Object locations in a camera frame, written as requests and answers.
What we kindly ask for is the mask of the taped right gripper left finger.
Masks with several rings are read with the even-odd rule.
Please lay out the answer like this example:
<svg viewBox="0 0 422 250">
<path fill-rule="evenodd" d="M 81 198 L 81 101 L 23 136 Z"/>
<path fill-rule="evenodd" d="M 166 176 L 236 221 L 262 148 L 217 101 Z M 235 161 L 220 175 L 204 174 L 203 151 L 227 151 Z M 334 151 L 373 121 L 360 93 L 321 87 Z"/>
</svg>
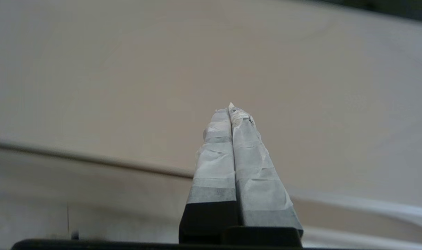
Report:
<svg viewBox="0 0 422 250">
<path fill-rule="evenodd" d="M 239 226 L 232 126 L 218 109 L 203 133 L 196 170 L 179 225 L 180 244 L 220 244 L 225 230 Z"/>
</svg>

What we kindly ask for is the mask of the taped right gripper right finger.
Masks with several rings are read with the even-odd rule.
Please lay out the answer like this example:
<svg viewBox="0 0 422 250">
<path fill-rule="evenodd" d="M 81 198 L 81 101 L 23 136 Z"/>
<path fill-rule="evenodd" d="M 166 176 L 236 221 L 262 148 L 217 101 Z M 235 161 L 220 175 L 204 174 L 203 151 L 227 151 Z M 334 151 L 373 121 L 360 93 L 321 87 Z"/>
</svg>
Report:
<svg viewBox="0 0 422 250">
<path fill-rule="evenodd" d="M 303 226 L 262 142 L 254 118 L 232 103 L 228 111 L 243 226 L 290 227 L 302 237 Z"/>
</svg>

